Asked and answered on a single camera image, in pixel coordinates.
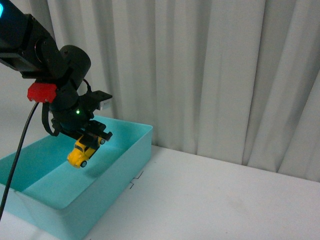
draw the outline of yellow toy car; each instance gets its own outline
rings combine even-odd
[[[80,137],[74,144],[74,149],[68,155],[68,162],[76,168],[84,168],[87,165],[87,161],[93,156],[93,154],[99,149],[100,145],[105,143],[105,140],[100,136],[97,136],[96,149],[88,147],[82,144]]]

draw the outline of red connector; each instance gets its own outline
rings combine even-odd
[[[36,101],[37,103],[52,103],[57,96],[57,86],[53,83],[40,83],[34,82],[28,88],[27,97],[30,101]]]

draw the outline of black cable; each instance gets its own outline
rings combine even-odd
[[[15,157],[14,157],[14,160],[13,160],[13,163],[12,163],[12,167],[11,167],[11,170],[10,170],[10,173],[9,173],[9,176],[8,176],[8,180],[6,181],[5,189],[4,189],[3,196],[2,196],[2,201],[1,201],[1,205],[0,205],[0,221],[1,221],[1,218],[2,218],[2,214],[4,213],[4,209],[5,209],[5,205],[6,205],[6,201],[7,201],[7,197],[8,197],[8,193],[9,193],[9,189],[10,189],[10,185],[11,185],[11,182],[12,182],[12,178],[14,176],[14,172],[15,172],[17,163],[18,163],[18,159],[19,159],[19,156],[20,156],[22,145],[23,145],[24,140],[25,140],[25,136],[26,136],[26,133],[27,133],[27,130],[28,130],[28,126],[29,126],[29,123],[31,121],[31,118],[32,118],[33,114],[35,113],[35,110],[36,110],[38,104],[39,104],[38,102],[36,102],[34,104],[32,110],[31,110],[31,112],[30,112],[30,114],[29,114],[29,116],[28,116],[28,118],[26,120],[26,123],[24,125],[23,131],[22,131],[20,142],[19,142],[18,148],[16,150]]]
[[[92,92],[92,90],[91,90],[91,86],[90,86],[89,82],[88,82],[87,80],[85,80],[85,79],[83,79],[83,81],[84,81],[84,82],[85,82],[85,84],[86,84],[87,91],[88,91],[89,93],[91,93],[91,92]]]

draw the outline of robotic arm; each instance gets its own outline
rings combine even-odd
[[[42,124],[49,134],[62,133],[95,151],[110,139],[112,133],[104,132],[106,126],[92,119],[94,110],[100,110],[112,95],[91,91],[84,80],[91,66],[88,55],[72,45],[58,50],[49,32],[9,0],[0,0],[0,62],[19,71],[24,79],[36,79],[27,97],[42,103]],[[79,96],[82,81],[88,91]],[[49,111],[54,131],[49,125]]]

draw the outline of white table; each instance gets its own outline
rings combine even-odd
[[[85,240],[318,240],[320,183],[152,147]],[[1,240],[56,240],[5,212]]]

